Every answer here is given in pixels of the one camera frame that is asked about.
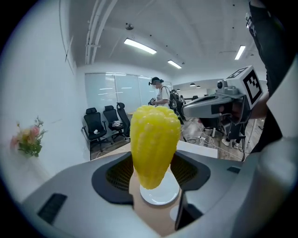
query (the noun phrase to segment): wooden floor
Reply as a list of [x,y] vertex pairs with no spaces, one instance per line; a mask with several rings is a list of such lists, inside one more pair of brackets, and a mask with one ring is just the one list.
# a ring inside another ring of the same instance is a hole
[[[260,119],[257,120],[257,126],[256,129],[254,130],[254,132],[252,133],[251,136],[251,141],[250,143],[248,142],[248,138],[251,134],[251,130],[253,127],[253,121],[254,120],[249,120],[249,123],[247,124],[246,130],[245,130],[245,135],[246,135],[246,139],[245,139],[245,152],[246,152],[246,156],[249,155],[249,153],[252,151],[252,149],[254,148],[254,146],[258,143],[259,138],[261,136],[262,130],[258,127],[258,126],[263,126],[264,122]],[[187,121],[184,122],[184,125],[181,126],[181,131],[183,136],[187,139],[187,141],[189,143],[193,143],[193,144],[197,144],[197,145],[202,145],[205,147],[209,147],[209,148],[214,148],[218,150],[218,158],[220,159],[230,159],[230,160],[237,160],[240,161],[243,153],[239,151],[238,147],[232,147],[232,142],[230,142],[229,146],[225,146],[221,140],[222,138],[225,138],[222,136],[222,134],[220,134],[219,132],[215,132],[215,137],[213,138],[213,144],[212,145],[205,145],[203,144],[203,140],[200,141],[200,139],[196,139],[194,137],[196,136],[202,136],[207,138],[207,141],[212,143],[212,140],[210,138],[208,138],[207,136],[211,137],[212,134],[212,130],[206,130],[204,132],[202,132],[200,128],[203,128],[202,124],[198,124],[197,119],[195,118],[187,118]],[[100,152],[100,147],[99,145],[95,146],[93,148],[93,150],[90,153],[90,158],[95,159],[99,156],[102,156],[106,153],[109,153],[125,144],[127,144],[128,142],[124,141],[123,137],[118,137],[115,140],[115,143],[113,143],[112,145],[109,144],[103,144],[102,145],[102,149],[103,152]]]
[[[257,126],[256,126],[254,132],[252,133],[250,143],[248,143],[248,139],[251,134],[252,127],[253,127],[253,122],[254,122],[254,120],[249,120],[249,123],[247,124],[246,130],[245,130],[245,135],[246,135],[245,155],[246,156],[249,155],[249,153],[252,151],[254,146],[259,141],[262,130],[258,126],[263,126],[263,124],[264,124],[264,122],[262,120],[260,120],[260,119],[257,120]],[[187,139],[187,141],[189,143],[217,149],[218,150],[218,158],[220,158],[220,159],[230,159],[230,160],[237,160],[237,161],[241,160],[243,153],[239,151],[237,146],[235,146],[234,148],[232,147],[232,141],[230,142],[229,146],[224,145],[221,140],[223,138],[226,138],[226,136],[222,136],[222,134],[217,131],[215,132],[215,137],[213,138],[213,141],[214,141],[213,145],[206,145],[206,144],[204,144],[205,142],[203,140],[194,138],[196,136],[197,137],[202,136],[202,137],[207,138],[208,142],[212,143],[212,140],[210,138],[206,137],[206,135],[211,137],[212,130],[206,130],[206,131],[202,132],[199,127],[203,128],[203,125],[199,124],[197,122],[196,118],[187,118],[187,121],[185,121],[184,125],[182,125],[182,127],[181,127],[182,134]]]

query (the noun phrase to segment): white plate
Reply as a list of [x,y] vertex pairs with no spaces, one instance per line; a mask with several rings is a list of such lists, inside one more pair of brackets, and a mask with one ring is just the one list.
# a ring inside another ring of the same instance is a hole
[[141,196],[153,205],[165,205],[173,201],[179,193],[179,184],[174,175],[166,172],[162,182],[155,189],[146,189],[140,185]]

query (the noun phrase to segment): yellow corn cob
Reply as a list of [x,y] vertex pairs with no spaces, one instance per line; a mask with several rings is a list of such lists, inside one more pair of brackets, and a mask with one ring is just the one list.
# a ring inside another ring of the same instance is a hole
[[164,106],[141,106],[130,126],[131,153],[141,185],[159,186],[180,137],[180,122],[173,110]]

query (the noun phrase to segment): shoe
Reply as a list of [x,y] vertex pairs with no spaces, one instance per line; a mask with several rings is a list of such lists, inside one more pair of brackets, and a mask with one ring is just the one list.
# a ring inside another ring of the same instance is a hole
[[222,142],[223,142],[223,144],[225,145],[225,146],[229,146],[229,142],[227,142],[225,139],[222,139]]

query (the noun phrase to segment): pink flower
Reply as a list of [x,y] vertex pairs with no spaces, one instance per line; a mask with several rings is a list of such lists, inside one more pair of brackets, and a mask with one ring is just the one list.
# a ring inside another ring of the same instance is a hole
[[16,138],[15,136],[13,136],[11,138],[11,141],[10,141],[10,147],[11,148],[15,148],[15,146],[18,144],[18,138]]
[[35,136],[37,136],[38,134],[39,134],[39,127],[38,126],[33,126],[32,128],[31,128],[31,134],[35,137]]

